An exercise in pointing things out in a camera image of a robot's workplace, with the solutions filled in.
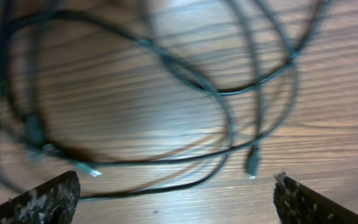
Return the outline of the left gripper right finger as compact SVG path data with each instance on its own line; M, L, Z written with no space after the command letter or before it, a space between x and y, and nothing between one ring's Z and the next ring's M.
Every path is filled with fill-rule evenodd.
M358 224L358 214L282 172L275 175L273 203L282 224Z

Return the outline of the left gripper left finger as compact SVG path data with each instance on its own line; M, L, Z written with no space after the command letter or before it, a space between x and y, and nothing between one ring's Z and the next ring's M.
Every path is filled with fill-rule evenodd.
M80 197L75 171L67 171L0 205L0 224L70 224Z

